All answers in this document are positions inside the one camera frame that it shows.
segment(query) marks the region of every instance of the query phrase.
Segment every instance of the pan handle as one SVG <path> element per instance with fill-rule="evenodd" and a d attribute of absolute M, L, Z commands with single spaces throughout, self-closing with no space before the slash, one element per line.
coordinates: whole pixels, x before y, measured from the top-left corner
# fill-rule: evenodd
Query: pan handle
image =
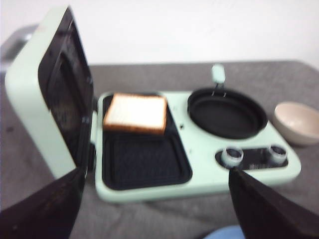
<path fill-rule="evenodd" d="M 211 76 L 216 88 L 224 88 L 225 83 L 225 69 L 222 64 L 214 64 L 211 68 Z"/>

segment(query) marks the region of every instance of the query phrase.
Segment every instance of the gray fabric surface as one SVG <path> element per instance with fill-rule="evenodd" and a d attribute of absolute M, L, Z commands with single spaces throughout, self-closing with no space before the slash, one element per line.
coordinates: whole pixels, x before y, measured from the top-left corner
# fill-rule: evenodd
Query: gray fabric surface
<path fill-rule="evenodd" d="M 319 110 L 319 72 L 300 62 L 225 63 L 226 87 L 256 99 L 271 115 L 282 101 Z M 212 86 L 211 63 L 91 66 L 95 94 L 106 91 L 195 90 Z M 52 182 L 53 177 L 12 111 L 1 83 L 1 208 L 7 208 Z M 319 148 L 294 147 L 302 171 L 276 190 L 319 214 Z M 193 239 L 237 224 L 229 193 L 144 203 L 110 204 L 86 180 L 72 239 Z"/>

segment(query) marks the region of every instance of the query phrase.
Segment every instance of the white wall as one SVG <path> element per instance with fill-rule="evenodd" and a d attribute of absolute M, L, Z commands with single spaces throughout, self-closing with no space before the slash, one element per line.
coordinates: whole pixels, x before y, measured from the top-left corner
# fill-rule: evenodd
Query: white wall
<path fill-rule="evenodd" d="M 2 0 L 1 43 L 68 3 L 90 64 L 298 59 L 319 69 L 319 0 Z"/>

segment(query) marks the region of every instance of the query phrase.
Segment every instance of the bowl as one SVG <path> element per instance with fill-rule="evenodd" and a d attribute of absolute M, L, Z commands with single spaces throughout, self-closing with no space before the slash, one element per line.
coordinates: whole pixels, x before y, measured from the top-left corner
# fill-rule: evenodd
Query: bowl
<path fill-rule="evenodd" d="M 319 142 L 319 111 L 296 102 L 282 102 L 275 108 L 273 125 L 292 144 Z"/>

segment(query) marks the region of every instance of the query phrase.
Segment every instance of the black nonstick plate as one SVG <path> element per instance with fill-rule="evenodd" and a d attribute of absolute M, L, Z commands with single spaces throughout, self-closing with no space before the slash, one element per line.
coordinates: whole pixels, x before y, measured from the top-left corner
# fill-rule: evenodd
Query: black nonstick plate
<path fill-rule="evenodd" d="M 267 115 L 258 103 L 224 88 L 193 92 L 188 98 L 188 113 L 203 130 L 231 139 L 252 137 L 267 124 Z"/>

